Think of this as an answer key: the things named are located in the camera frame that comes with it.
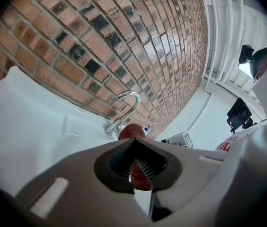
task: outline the black mesh grille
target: black mesh grille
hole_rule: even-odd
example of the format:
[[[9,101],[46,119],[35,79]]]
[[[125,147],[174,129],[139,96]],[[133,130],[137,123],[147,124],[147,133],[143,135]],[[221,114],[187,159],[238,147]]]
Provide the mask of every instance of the black mesh grille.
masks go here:
[[[130,167],[137,159],[149,180],[159,175],[167,166],[166,159],[142,144],[131,144],[114,154],[109,161],[110,169],[118,176],[128,179]]]

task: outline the chrome faucet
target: chrome faucet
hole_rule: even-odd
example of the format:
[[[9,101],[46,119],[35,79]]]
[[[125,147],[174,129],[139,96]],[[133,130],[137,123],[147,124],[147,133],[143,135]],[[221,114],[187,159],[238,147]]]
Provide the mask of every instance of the chrome faucet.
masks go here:
[[[141,104],[141,96],[138,92],[133,90],[127,90],[122,93],[120,93],[117,98],[118,100],[121,100],[122,98],[125,98],[127,96],[134,96],[136,98],[134,106],[128,110],[127,113],[125,113],[122,117],[118,117],[111,125],[109,125],[106,128],[106,133],[111,135],[113,131],[116,132],[116,136],[119,137],[119,134],[121,133],[121,124],[139,107]]]

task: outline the small bottle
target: small bottle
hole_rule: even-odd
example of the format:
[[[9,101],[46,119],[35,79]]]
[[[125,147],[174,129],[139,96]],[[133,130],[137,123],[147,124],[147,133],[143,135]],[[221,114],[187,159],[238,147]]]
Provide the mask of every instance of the small bottle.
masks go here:
[[[144,134],[147,135],[148,134],[148,129],[150,128],[149,124],[148,124],[148,127],[147,128],[144,128]]]

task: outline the white countertop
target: white countertop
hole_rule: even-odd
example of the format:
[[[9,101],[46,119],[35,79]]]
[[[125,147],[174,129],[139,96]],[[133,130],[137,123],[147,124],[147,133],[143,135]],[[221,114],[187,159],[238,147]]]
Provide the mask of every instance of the white countertop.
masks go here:
[[[14,196],[63,157],[117,140],[110,123],[12,67],[0,81],[0,188]]]

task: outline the brick wall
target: brick wall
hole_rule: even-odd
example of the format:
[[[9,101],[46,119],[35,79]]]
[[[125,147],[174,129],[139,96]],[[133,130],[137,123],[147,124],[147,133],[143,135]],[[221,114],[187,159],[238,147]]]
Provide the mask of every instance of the brick wall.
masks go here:
[[[34,81],[155,138],[201,82],[207,51],[202,0],[10,0],[0,13],[0,80],[17,65]]]

